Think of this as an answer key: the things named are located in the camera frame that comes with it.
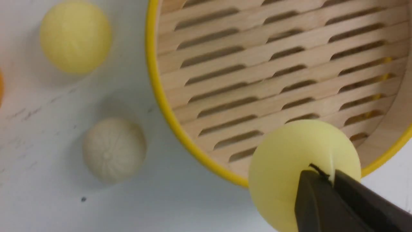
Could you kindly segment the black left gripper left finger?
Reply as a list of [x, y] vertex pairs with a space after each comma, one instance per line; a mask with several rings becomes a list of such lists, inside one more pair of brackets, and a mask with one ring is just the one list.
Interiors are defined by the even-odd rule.
[[372, 232], [333, 188], [330, 175], [318, 166], [300, 173], [295, 200], [299, 232]]

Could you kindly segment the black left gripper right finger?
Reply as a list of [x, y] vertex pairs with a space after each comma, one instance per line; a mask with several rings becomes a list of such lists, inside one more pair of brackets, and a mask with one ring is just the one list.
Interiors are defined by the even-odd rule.
[[343, 201], [375, 232], [410, 232], [412, 217], [341, 170], [334, 175], [334, 189]]

